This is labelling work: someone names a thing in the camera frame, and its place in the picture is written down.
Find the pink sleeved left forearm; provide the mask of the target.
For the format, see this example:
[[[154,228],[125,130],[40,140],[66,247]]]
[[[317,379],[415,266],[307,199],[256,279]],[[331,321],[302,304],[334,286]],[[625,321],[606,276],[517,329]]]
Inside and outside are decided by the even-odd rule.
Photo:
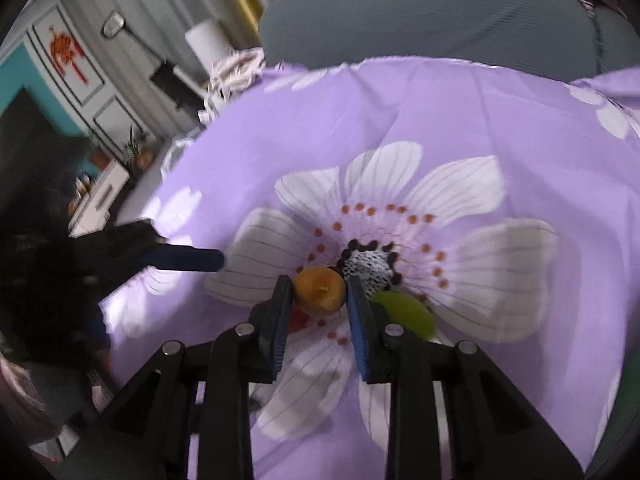
[[[88,370],[1,359],[1,407],[29,446],[54,439],[65,427],[83,434],[101,413],[101,387]]]

